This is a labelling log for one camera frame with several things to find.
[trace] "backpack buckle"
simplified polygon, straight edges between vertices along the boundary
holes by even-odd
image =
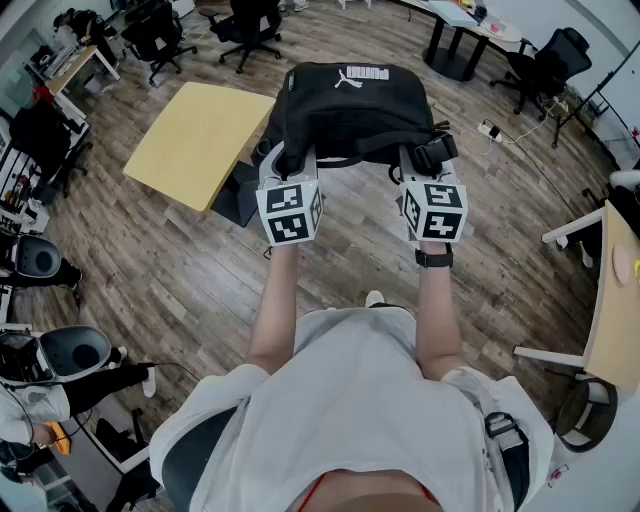
[[[432,169],[436,165],[458,156],[458,152],[455,150],[455,143],[453,143],[452,137],[448,133],[440,135],[426,144],[416,146],[413,154],[416,162],[426,169]]]

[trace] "white wall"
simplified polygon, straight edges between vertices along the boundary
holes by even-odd
[[[618,391],[618,397],[618,413],[604,441],[570,462],[553,488],[545,485],[522,512],[634,510],[640,502],[640,393],[630,397]]]

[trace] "chair base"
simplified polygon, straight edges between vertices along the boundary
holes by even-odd
[[[152,87],[157,87],[156,83],[153,81],[154,77],[160,72],[160,70],[164,67],[165,64],[171,64],[174,68],[176,68],[176,75],[182,73],[182,68],[178,66],[174,57],[178,55],[182,55],[183,53],[191,52],[194,55],[198,53],[198,48],[195,46],[189,46],[188,48],[180,48],[176,46],[174,51],[171,53],[167,53],[162,58],[151,63],[151,76],[149,77],[149,85]]]
[[[280,34],[276,34],[274,36],[274,39],[276,41],[281,41],[282,40],[282,36]],[[224,52],[222,55],[220,55],[220,58],[218,59],[218,61],[220,62],[220,64],[224,64],[225,63],[225,57],[232,55],[234,53],[239,53],[239,52],[244,52],[242,55],[242,59],[240,60],[240,64],[238,65],[238,67],[236,68],[236,73],[238,73],[239,75],[241,75],[242,73],[244,73],[244,63],[247,60],[247,57],[249,57],[249,54],[254,51],[254,50],[262,50],[268,53],[273,53],[276,57],[276,59],[280,59],[282,58],[282,55],[280,55],[280,51],[276,50],[274,48],[271,48],[269,46],[267,46],[266,44],[263,44],[262,42],[260,43],[243,43],[241,45],[236,46],[235,48],[232,48],[231,50]]]

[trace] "white t-shirt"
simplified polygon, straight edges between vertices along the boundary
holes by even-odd
[[[295,357],[274,375],[242,365],[198,384],[151,440],[154,478],[162,482],[163,460],[182,435],[238,406],[191,511],[284,512],[311,482],[336,469],[400,470],[447,512],[502,511],[482,415],[456,387],[471,372],[529,439],[528,501],[546,478],[549,426],[513,377],[495,382],[463,368],[442,382],[425,380],[414,359],[415,328],[400,308],[306,315],[297,325]]]
[[[0,439],[27,444],[31,438],[29,420],[13,395],[20,400],[33,423],[65,421],[70,417],[69,400],[62,386],[29,386],[10,391],[0,386]]]

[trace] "white sneaker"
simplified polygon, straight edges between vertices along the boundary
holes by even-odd
[[[582,264],[587,268],[593,268],[593,258],[584,250],[582,242],[580,242],[580,250],[582,251]]]
[[[566,249],[567,245],[569,245],[569,239],[566,236],[561,236],[556,240],[556,243],[560,247],[560,249]]]
[[[144,392],[144,396],[147,398],[151,398],[156,394],[156,369],[153,366],[147,368],[149,372],[149,376],[147,380],[142,381],[142,391]]]
[[[384,302],[384,296],[378,290],[371,290],[369,295],[367,295],[367,300],[364,302],[365,308],[370,308],[374,304],[378,304],[379,302]]]

